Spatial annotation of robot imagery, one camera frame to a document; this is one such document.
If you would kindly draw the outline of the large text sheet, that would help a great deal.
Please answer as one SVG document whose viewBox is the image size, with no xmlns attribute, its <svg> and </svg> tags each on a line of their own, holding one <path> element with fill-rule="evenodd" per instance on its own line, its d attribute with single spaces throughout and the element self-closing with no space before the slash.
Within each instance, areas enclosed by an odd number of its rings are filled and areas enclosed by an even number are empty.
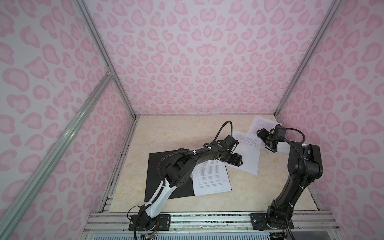
<svg viewBox="0 0 384 240">
<path fill-rule="evenodd" d="M 235 149 L 235 153 L 243 157 L 243 164 L 240 167 L 229 164 L 226 164 L 226 166 L 257 175 L 262 140 L 256 135 L 242 133 L 239 131 L 234 131 L 233 137 L 239 141 L 239 145 Z"/>
</svg>

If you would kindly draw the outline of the aluminium frame post left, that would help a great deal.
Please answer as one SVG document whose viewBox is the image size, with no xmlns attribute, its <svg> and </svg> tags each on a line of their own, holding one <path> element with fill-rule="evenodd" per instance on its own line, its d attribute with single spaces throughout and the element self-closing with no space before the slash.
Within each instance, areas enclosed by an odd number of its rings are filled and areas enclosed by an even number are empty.
<svg viewBox="0 0 384 240">
<path fill-rule="evenodd" d="M 124 90 L 123 84 L 121 83 L 121 80 L 118 77 L 118 74 L 116 73 L 116 70 L 113 66 L 111 58 L 110 58 L 110 56 L 107 52 L 107 49 L 103 43 L 101 35 L 99 34 L 99 32 L 97 30 L 96 24 L 93 21 L 93 18 L 91 16 L 91 13 L 88 9 L 86 2 L 83 0 L 74 0 L 74 4 L 76 5 L 79 14 L 81 15 L 82 19 L 85 22 L 85 26 L 88 29 L 88 31 L 89 31 L 89 33 L 90 33 L 90 35 L 91 35 L 91 37 L 95 43 L 95 46 L 96 46 L 104 64 L 105 64 L 105 66 L 108 69 L 108 73 L 112 76 L 112 79 L 113 79 L 113 81 L 114 81 L 114 83 L 118 89 L 118 92 L 123 99 L 123 103 L 125 104 L 127 110 L 129 111 L 131 118 L 135 120 L 137 118 L 137 116 L 134 113 L 133 107 L 129 101 L 127 93 Z"/>
</svg>

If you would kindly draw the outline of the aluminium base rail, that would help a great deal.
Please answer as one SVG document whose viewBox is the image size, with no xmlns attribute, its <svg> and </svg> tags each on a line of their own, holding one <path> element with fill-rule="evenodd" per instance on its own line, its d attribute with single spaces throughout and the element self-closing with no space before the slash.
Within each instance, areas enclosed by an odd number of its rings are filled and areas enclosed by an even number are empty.
<svg viewBox="0 0 384 240">
<path fill-rule="evenodd" d="M 281 239 L 285 228 L 257 231 L 257 212 L 184 212 L 167 217 L 148 233 L 157 240 L 272 240 Z M 292 233 L 297 240 L 342 240 L 341 228 L 329 211 L 295 211 Z M 91 214 L 83 240 L 132 240 L 134 222 L 126 213 Z"/>
</svg>

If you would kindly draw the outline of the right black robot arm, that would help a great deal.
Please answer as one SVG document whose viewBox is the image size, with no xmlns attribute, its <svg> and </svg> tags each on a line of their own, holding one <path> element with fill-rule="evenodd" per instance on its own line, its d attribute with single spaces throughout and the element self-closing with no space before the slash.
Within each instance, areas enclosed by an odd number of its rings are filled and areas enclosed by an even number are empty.
<svg viewBox="0 0 384 240">
<path fill-rule="evenodd" d="M 288 179 L 279 194 L 268 206 L 265 214 L 250 214 L 253 229 L 283 230 L 294 228 L 292 217 L 295 204 L 303 191 L 323 174 L 320 147 L 305 144 L 305 134 L 294 128 L 278 124 L 273 129 L 260 129 L 257 136 L 265 148 L 273 153 L 288 155 Z"/>
</svg>

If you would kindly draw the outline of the aluminium frame post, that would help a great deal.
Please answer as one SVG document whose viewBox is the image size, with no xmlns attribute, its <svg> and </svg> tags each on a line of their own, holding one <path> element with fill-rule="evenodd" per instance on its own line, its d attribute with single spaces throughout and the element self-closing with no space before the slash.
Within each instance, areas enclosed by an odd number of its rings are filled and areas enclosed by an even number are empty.
<svg viewBox="0 0 384 240">
<path fill-rule="evenodd" d="M 316 34 L 314 35 L 313 39 L 311 40 L 309 47 L 303 56 L 303 59 L 300 61 L 300 64 L 299 64 L 297 70 L 295 71 L 290 83 L 288 84 L 288 87 L 287 87 L 286 91 L 284 92 L 283 97 L 282 97 L 282 99 L 281 99 L 281 101 L 280 101 L 280 103 L 279 103 L 279 105 L 278 105 L 278 107 L 274 113 L 274 116 L 277 120 L 279 120 L 280 115 L 283 112 L 283 108 L 284 108 L 285 104 L 287 103 L 291 93 L 294 91 L 296 84 L 299 82 L 305 68 L 310 63 L 313 55 L 316 53 L 316 50 L 317 50 L 318 46 L 320 45 L 322 38 L 325 36 L 327 30 L 329 29 L 329 27 L 333 23 L 334 19 L 337 17 L 338 12 L 341 10 L 343 2 L 344 1 L 342 1 L 342 0 L 333 0 L 331 2 L 330 7 L 328 8 L 321 24 L 319 25 Z"/>
<path fill-rule="evenodd" d="M 86 2 L 83 0 L 74 0 L 74 4 L 76 5 L 79 14 L 81 15 L 82 19 L 85 22 L 85 26 L 88 29 L 88 31 L 89 31 L 89 33 L 90 33 L 90 35 L 91 35 L 91 37 L 95 43 L 95 46 L 96 46 L 104 64 L 105 64 L 105 66 L 108 69 L 108 73 L 112 76 L 112 79 L 113 79 L 113 81 L 114 81 L 114 83 L 118 89 L 118 92 L 123 99 L 123 103 L 125 104 L 127 110 L 129 111 L 131 118 L 135 120 L 137 118 L 137 116 L 134 113 L 133 107 L 129 101 L 127 93 L 124 90 L 123 84 L 121 83 L 121 80 L 118 77 L 118 74 L 116 73 L 116 70 L 113 66 L 111 58 L 110 58 L 110 56 L 107 52 L 107 49 L 103 43 L 101 35 L 99 34 L 99 32 L 97 30 L 96 24 L 93 21 L 93 18 L 91 16 L 91 13 L 88 9 Z"/>
</svg>

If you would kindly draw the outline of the red and black folder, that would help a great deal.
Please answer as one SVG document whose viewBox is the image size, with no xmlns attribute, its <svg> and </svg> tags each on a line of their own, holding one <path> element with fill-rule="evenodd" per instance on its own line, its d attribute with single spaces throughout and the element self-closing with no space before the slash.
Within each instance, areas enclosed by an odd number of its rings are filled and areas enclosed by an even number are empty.
<svg viewBox="0 0 384 240">
<path fill-rule="evenodd" d="M 170 199 L 230 192 L 225 164 L 239 167 L 242 156 L 222 147 L 150 153 L 145 202 L 157 196 L 157 187 L 177 187 Z"/>
</svg>

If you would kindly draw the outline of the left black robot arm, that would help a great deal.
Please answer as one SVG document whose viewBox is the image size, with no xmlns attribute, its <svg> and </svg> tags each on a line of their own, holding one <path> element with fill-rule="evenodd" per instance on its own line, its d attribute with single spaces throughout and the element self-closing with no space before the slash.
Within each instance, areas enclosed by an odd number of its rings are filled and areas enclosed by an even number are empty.
<svg viewBox="0 0 384 240">
<path fill-rule="evenodd" d="M 131 217 L 132 231 L 139 229 L 149 231 L 157 225 L 157 218 L 166 201 L 177 188 L 189 180 L 197 165 L 210 160 L 219 160 L 240 167 L 243 164 L 242 156 L 234 152 L 238 145 L 239 141 L 228 135 L 224 140 L 206 143 L 200 149 L 180 148 L 163 157 L 157 167 L 161 179 L 159 186 L 150 200 L 140 206 L 139 212 Z"/>
</svg>

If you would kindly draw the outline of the text sheet right corner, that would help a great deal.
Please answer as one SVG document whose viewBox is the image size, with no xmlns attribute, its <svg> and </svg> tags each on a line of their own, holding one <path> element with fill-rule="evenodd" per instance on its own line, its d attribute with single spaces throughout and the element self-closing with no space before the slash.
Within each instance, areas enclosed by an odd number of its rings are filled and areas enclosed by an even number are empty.
<svg viewBox="0 0 384 240">
<path fill-rule="evenodd" d="M 265 118 L 265 115 L 261 115 L 261 116 L 256 115 L 254 117 L 247 133 L 256 136 L 258 130 L 266 129 L 266 130 L 270 131 L 276 125 L 280 125 L 280 123 L 278 123 L 276 121 L 275 117 L 273 117 L 272 120 L 269 120 L 269 119 Z M 281 154 L 287 154 L 288 155 L 290 152 L 290 145 L 288 143 L 285 143 L 285 142 L 278 143 L 277 152 L 281 153 Z"/>
</svg>

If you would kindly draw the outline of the aluminium frame post right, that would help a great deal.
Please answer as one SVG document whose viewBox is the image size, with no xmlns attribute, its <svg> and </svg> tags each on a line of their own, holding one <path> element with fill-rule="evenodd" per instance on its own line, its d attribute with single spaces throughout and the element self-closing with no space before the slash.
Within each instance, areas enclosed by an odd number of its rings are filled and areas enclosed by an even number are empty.
<svg viewBox="0 0 384 240">
<path fill-rule="evenodd" d="M 321 24 L 319 25 L 316 34 L 314 35 L 313 39 L 311 40 L 309 47 L 303 56 L 303 59 L 300 61 L 300 64 L 299 64 L 297 70 L 295 71 L 290 83 L 288 84 L 288 87 L 287 87 L 286 91 L 284 92 L 283 97 L 282 97 L 282 99 L 281 99 L 281 101 L 280 101 L 280 103 L 279 103 L 279 105 L 278 105 L 278 107 L 274 113 L 274 116 L 277 120 L 279 120 L 280 115 L 283 112 L 283 108 L 284 108 L 285 104 L 287 103 L 291 93 L 294 91 L 296 84 L 299 82 L 305 68 L 310 63 L 313 55 L 316 53 L 316 50 L 317 50 L 318 46 L 320 45 L 322 38 L 325 36 L 327 30 L 329 29 L 329 27 L 333 23 L 334 19 L 337 17 L 338 12 L 341 10 L 343 2 L 344 1 L 342 1 L 342 0 L 333 0 L 331 2 L 330 7 L 328 8 Z"/>
</svg>

